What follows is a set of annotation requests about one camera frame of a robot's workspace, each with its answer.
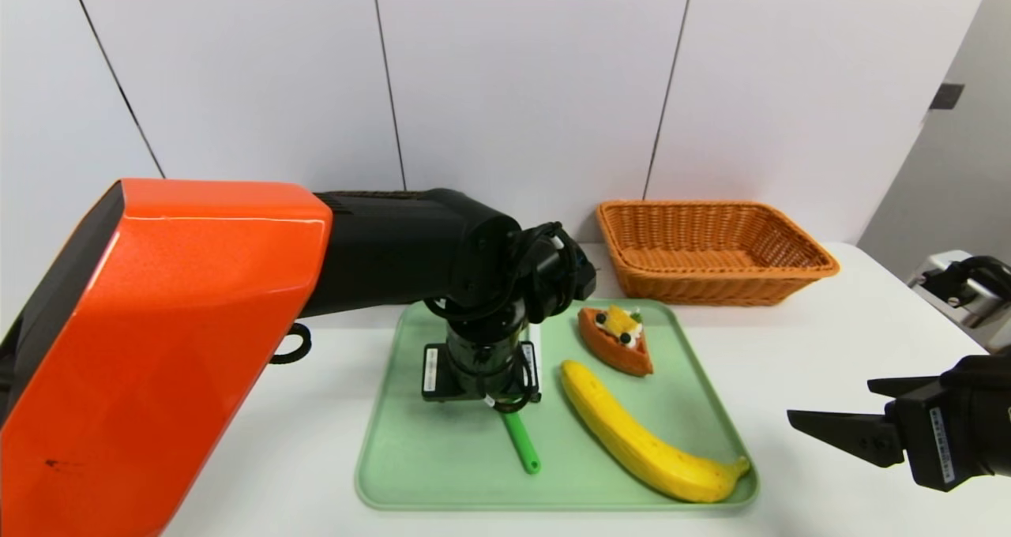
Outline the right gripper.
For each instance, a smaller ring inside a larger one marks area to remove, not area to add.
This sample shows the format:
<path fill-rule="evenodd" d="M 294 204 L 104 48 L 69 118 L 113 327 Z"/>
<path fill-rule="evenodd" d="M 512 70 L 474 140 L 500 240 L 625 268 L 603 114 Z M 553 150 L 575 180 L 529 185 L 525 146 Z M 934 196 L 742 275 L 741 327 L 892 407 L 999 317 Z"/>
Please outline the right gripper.
<path fill-rule="evenodd" d="M 788 410 L 787 420 L 878 468 L 903 463 L 906 451 L 915 483 L 928 489 L 947 493 L 972 477 L 1009 476 L 1007 355 L 970 355 L 939 375 L 875 378 L 866 385 L 894 398 L 894 422 L 887 415 L 803 410 Z"/>

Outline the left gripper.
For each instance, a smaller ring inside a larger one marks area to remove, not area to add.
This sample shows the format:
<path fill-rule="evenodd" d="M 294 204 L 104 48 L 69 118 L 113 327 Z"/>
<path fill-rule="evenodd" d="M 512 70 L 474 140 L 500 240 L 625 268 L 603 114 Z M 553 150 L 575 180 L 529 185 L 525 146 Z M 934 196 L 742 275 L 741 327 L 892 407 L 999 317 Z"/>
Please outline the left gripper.
<path fill-rule="evenodd" d="M 426 401 L 541 401 L 542 373 L 538 340 L 527 324 L 491 344 L 474 343 L 452 327 L 443 343 L 427 344 L 420 393 Z"/>

